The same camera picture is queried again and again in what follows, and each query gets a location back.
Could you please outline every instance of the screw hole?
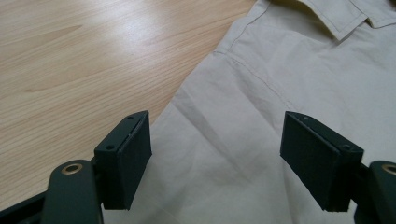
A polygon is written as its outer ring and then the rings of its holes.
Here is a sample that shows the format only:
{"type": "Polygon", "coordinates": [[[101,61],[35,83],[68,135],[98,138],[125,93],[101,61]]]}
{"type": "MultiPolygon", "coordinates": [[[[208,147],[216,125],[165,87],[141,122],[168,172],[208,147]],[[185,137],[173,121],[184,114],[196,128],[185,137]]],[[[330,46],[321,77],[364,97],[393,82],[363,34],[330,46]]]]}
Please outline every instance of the screw hole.
{"type": "Polygon", "coordinates": [[[73,175],[82,169],[82,165],[79,163],[70,164],[62,169],[62,174],[73,175]]]}
{"type": "Polygon", "coordinates": [[[392,165],[392,164],[383,164],[382,165],[382,169],[384,169],[386,172],[392,174],[392,175],[396,175],[396,165],[392,165]]]}

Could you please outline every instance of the garment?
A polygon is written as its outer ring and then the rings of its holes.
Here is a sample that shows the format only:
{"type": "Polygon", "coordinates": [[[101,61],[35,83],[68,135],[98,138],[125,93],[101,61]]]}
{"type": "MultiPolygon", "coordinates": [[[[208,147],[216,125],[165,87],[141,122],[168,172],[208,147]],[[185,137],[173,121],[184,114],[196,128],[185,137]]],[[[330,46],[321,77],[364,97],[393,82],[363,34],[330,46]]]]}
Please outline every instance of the garment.
{"type": "Polygon", "coordinates": [[[321,211],[280,158],[285,111],[396,161],[396,12],[388,0],[259,0],[151,127],[129,212],[106,223],[353,223],[321,211]]]}

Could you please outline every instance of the wood grain surface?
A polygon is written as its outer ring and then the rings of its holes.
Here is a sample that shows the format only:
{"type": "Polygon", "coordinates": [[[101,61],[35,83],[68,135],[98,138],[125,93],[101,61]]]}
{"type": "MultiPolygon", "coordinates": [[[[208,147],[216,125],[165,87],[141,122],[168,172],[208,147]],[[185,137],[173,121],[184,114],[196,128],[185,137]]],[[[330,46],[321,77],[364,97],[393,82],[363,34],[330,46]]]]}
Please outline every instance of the wood grain surface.
{"type": "Polygon", "coordinates": [[[125,116],[151,123],[254,0],[0,1],[0,210],[125,116]]]}

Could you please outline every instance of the white shirt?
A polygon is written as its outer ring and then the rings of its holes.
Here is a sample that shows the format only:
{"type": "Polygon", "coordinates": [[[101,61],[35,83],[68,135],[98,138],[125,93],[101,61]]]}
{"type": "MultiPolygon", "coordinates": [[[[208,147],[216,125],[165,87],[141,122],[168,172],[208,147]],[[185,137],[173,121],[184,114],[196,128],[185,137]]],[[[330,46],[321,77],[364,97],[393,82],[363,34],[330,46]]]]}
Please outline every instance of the white shirt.
{"type": "Polygon", "coordinates": [[[396,12],[388,0],[259,0],[151,127],[129,212],[106,223],[354,223],[321,211],[280,158],[284,113],[396,161],[396,12]]]}

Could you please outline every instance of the wooden table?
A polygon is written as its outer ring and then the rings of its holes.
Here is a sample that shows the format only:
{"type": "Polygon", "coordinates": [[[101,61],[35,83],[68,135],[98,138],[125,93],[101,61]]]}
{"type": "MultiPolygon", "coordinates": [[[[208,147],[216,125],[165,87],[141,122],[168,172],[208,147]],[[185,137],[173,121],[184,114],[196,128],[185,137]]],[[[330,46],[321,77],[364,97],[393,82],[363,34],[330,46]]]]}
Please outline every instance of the wooden table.
{"type": "Polygon", "coordinates": [[[0,2],[0,210],[125,116],[151,123],[254,0],[0,2]]]}

